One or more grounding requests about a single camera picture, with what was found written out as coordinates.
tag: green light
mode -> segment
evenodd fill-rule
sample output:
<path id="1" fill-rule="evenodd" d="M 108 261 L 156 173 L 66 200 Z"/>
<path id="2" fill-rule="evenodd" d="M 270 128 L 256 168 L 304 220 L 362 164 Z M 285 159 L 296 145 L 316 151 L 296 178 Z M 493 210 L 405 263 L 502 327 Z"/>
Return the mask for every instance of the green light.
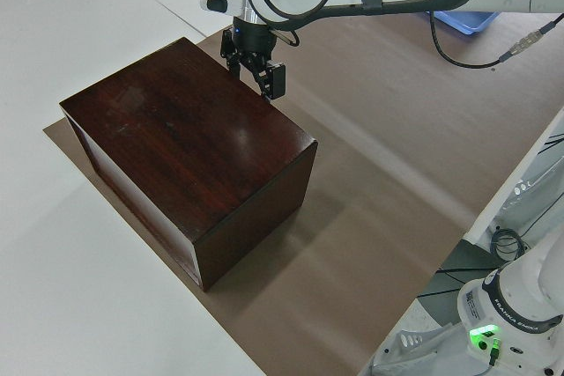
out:
<path id="1" fill-rule="evenodd" d="M 483 337 L 489 338 L 495 335 L 500 328 L 495 325 L 482 326 L 481 328 L 475 328 L 470 331 L 470 340 L 475 346 L 479 346 L 479 342 L 482 341 Z"/>

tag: wooden block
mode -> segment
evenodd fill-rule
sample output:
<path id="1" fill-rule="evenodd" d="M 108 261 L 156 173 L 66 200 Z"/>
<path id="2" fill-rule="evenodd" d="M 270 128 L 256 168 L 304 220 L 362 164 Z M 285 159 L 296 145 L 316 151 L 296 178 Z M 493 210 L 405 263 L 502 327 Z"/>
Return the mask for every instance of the wooden block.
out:
<path id="1" fill-rule="evenodd" d="M 317 142 L 186 39 L 61 107 L 98 174 L 204 290 L 303 201 Z"/>

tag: box top surface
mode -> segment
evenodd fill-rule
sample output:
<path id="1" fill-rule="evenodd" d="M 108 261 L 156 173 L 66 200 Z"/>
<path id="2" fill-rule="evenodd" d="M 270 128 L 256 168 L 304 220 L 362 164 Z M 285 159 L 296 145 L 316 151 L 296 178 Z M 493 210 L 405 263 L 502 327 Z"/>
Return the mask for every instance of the box top surface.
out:
<path id="1" fill-rule="evenodd" d="M 315 142 L 187 39 L 61 107 L 192 242 Z"/>

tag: dark brown wooden box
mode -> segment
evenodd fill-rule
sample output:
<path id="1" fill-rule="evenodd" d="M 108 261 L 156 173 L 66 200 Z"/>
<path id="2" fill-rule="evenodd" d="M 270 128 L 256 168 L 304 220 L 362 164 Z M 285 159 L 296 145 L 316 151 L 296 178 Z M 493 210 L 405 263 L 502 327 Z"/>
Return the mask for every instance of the dark brown wooden box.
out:
<path id="1" fill-rule="evenodd" d="M 98 174 L 204 290 L 303 201 L 317 142 L 186 39 L 61 108 Z"/>

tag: black button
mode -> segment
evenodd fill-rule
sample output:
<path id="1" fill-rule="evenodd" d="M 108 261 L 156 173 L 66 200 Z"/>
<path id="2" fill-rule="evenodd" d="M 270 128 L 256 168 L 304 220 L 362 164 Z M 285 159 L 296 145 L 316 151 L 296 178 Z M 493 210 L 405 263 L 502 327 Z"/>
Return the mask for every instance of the black button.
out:
<path id="1" fill-rule="evenodd" d="M 227 12 L 227 0 L 208 0 L 208 9 L 216 12 Z"/>

